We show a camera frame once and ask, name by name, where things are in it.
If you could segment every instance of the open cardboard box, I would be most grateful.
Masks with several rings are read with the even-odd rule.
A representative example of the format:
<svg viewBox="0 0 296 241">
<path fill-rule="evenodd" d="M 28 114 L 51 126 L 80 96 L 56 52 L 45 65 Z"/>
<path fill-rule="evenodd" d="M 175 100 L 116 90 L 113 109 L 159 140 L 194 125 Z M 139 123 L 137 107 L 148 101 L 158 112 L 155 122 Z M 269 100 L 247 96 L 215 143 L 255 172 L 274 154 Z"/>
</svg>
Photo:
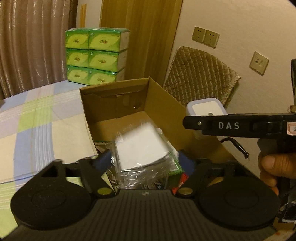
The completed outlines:
<svg viewBox="0 0 296 241">
<path fill-rule="evenodd" d="M 125 80 L 80 89 L 84 112 L 96 142 L 112 141 L 130 124 L 152 120 L 176 150 L 192 158 L 209 158 L 215 163 L 233 159 L 216 137 L 197 140 L 183 127 L 186 108 L 153 79 Z"/>
</svg>

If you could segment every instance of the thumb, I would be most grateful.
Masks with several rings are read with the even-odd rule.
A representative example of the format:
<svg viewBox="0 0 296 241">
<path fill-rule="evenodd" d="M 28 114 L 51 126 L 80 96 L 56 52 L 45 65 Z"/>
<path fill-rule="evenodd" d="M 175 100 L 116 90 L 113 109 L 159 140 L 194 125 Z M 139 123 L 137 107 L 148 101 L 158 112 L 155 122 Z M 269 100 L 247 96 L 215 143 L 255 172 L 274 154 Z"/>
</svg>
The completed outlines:
<svg viewBox="0 0 296 241">
<path fill-rule="evenodd" d="M 265 156 L 261 165 L 271 175 L 296 178 L 296 153 Z"/>
</svg>

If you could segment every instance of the wooden door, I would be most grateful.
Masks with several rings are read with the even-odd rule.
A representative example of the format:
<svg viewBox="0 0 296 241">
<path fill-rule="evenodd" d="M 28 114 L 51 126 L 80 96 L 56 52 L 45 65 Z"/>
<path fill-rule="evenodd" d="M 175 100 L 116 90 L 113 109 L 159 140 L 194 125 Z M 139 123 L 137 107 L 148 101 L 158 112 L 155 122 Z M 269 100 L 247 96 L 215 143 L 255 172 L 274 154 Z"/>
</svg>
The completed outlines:
<svg viewBox="0 0 296 241">
<path fill-rule="evenodd" d="M 126 79 L 165 79 L 183 0 L 103 0 L 101 27 L 131 31 Z"/>
</svg>

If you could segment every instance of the electrical socket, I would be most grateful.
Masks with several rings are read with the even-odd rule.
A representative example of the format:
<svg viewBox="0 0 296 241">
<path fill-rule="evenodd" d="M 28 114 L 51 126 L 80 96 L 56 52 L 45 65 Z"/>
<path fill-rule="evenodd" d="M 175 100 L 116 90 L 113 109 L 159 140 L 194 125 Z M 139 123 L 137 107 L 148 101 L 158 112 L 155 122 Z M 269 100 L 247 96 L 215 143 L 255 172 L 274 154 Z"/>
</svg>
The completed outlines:
<svg viewBox="0 0 296 241">
<path fill-rule="evenodd" d="M 204 28 L 194 27 L 192 40 L 202 43 L 205 38 L 206 30 Z"/>
<path fill-rule="evenodd" d="M 255 51 L 250 63 L 250 68 L 257 71 L 259 74 L 264 75 L 268 63 L 268 58 L 264 57 L 263 55 Z"/>
<path fill-rule="evenodd" d="M 205 33 L 204 44 L 216 48 L 220 34 L 207 30 Z"/>
</svg>

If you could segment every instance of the fingernail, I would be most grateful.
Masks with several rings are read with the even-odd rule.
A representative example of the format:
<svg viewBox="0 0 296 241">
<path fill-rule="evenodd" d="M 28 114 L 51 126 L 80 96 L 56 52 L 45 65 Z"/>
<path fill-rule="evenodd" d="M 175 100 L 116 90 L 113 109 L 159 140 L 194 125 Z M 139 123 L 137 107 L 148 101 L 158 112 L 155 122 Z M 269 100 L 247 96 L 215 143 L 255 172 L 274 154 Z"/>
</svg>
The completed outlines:
<svg viewBox="0 0 296 241">
<path fill-rule="evenodd" d="M 271 170 L 274 167 L 275 157 L 273 156 L 266 156 L 263 158 L 261 165 L 265 170 Z"/>
</svg>

